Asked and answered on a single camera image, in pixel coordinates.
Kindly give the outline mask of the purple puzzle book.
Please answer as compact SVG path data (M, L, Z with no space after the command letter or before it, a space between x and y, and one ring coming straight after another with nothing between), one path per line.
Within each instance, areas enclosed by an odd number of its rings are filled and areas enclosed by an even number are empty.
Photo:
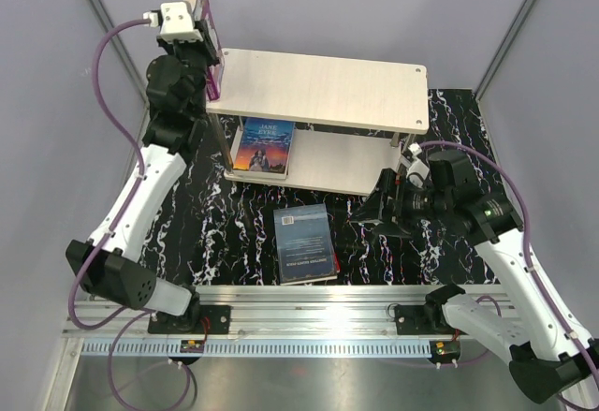
M225 56L219 37L214 24L210 0L184 0L187 2L193 11L196 21L201 21L206 24L210 42L214 47L218 63L210 67L210 72L207 77L207 98L213 102L220 98L221 82L225 71Z

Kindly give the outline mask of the dark blue book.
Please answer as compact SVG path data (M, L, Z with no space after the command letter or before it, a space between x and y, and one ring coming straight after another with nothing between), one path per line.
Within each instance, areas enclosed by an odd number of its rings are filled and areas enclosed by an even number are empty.
M284 286L335 280L335 254L325 204L273 212L279 284Z

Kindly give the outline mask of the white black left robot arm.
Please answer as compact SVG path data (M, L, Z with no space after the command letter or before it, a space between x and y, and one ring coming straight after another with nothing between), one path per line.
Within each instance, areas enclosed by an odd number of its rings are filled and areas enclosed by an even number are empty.
M207 88L219 57L204 20L181 31L163 28L157 42L164 54L146 71L151 120L133 144L136 165L96 230L84 242L69 243L75 281L68 300L83 290L124 309L166 314L177 331L190 333L201 322L192 289L159 278L139 260L154 217L209 126Z

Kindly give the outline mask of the Jane Eyre book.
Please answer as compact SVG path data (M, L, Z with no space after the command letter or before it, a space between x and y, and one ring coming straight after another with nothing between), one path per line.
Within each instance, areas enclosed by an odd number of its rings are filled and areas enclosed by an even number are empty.
M295 124L290 121L247 118L234 157L233 172L246 178L284 180Z

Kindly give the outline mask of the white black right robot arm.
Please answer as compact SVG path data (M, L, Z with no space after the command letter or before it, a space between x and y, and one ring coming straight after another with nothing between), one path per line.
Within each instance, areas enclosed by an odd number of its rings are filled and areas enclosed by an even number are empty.
M398 169L382 169L371 194L351 218L374 232L408 239L415 222L439 221L461 235L497 275L521 324L512 325L469 298L463 288L443 286L424 304L429 330L464 332L500 358L520 391L542 404L598 377L598 341L571 313L531 247L530 217L523 203L483 192L473 157L498 165L476 150L449 141L421 159L427 143L413 144Z

